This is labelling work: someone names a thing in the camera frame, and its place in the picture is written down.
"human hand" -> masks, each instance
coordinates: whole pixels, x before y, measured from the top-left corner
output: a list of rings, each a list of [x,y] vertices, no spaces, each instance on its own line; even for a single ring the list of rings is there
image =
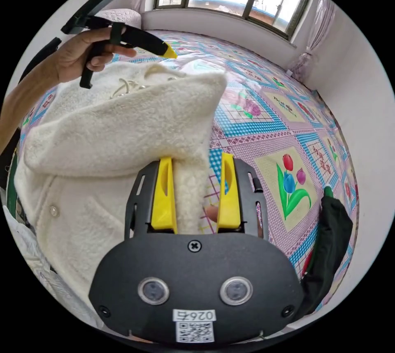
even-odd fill
[[[110,27],[83,31],[69,39],[55,53],[49,56],[50,62],[55,67],[58,82],[64,83],[79,78],[82,75],[85,64],[93,72],[102,71],[105,64],[112,60],[113,53],[122,54],[126,57],[136,56],[134,49],[108,44],[101,56],[94,57],[92,61],[86,62],[92,43],[110,39],[110,33]]]
[[[214,222],[217,222],[218,219],[218,207],[210,205],[206,208],[206,215],[208,218]]]

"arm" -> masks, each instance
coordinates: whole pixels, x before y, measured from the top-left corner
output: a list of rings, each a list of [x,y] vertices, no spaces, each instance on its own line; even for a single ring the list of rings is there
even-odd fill
[[[4,99],[0,115],[0,153],[4,151],[25,115],[46,91],[59,84],[49,57],[36,66]]]
[[[40,97],[59,83],[69,82],[81,76],[89,48],[93,42],[110,39],[111,28],[83,31],[68,40],[59,50],[36,66],[4,99],[0,115],[0,154]],[[134,57],[133,49],[120,45],[106,45],[104,53],[88,62],[93,72],[102,71],[113,58],[113,53]]]

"jacket button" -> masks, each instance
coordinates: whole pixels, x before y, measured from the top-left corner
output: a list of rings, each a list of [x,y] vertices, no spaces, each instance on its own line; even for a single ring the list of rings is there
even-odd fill
[[[50,206],[49,207],[49,213],[53,216],[53,217],[58,217],[59,216],[59,209],[56,206]]]

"bed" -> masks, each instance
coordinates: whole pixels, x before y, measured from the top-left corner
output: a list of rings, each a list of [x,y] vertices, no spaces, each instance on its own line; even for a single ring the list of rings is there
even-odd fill
[[[169,67],[190,73],[225,70],[228,76],[211,132],[205,206],[218,204],[222,152],[254,166],[267,200],[269,240],[287,255],[301,278],[317,233],[323,187],[329,184],[334,196],[344,204],[353,221],[353,232],[332,288],[318,311],[330,300],[345,275],[358,230],[358,187],[336,120],[317,92],[311,92],[283,69],[251,51],[197,34],[151,32],[169,43],[179,57],[163,60],[137,49],[135,58],[115,55],[113,61],[163,60]],[[7,206],[25,224],[28,221],[13,187],[13,175],[26,135],[39,124],[55,97],[53,88],[25,117],[10,167]],[[200,232],[214,233],[215,224],[203,209],[200,218]]]

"number label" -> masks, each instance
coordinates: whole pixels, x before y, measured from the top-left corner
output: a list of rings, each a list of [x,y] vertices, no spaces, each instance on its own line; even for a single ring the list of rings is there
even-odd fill
[[[186,311],[182,309],[173,309],[173,321],[216,321],[215,310]]]

